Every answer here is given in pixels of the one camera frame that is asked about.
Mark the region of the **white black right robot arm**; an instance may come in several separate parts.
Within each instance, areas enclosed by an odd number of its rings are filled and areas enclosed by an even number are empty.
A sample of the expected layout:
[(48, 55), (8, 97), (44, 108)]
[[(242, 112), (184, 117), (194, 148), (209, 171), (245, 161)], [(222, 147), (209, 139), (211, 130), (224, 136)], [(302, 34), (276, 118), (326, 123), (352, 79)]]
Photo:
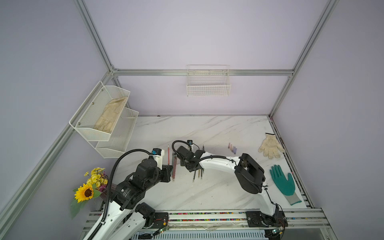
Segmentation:
[(183, 146), (173, 151), (189, 172), (212, 169), (236, 176), (241, 188), (256, 196), (258, 210), (246, 212), (249, 227), (285, 228), (288, 225), (284, 211), (279, 204), (272, 201), (268, 186), (264, 184), (264, 169), (250, 155), (225, 157), (204, 150), (193, 152), (192, 148)]

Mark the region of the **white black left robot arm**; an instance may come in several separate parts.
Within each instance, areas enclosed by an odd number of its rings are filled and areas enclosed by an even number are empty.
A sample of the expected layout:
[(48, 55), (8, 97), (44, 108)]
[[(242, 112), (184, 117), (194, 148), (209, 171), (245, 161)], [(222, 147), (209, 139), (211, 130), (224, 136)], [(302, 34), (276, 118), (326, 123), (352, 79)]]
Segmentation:
[(141, 203), (146, 191), (158, 183), (169, 183), (173, 167), (158, 167), (154, 159), (145, 159), (135, 172), (116, 186), (108, 205), (96, 224), (85, 236), (86, 240), (130, 239), (143, 227), (151, 227), (156, 220), (156, 211)]

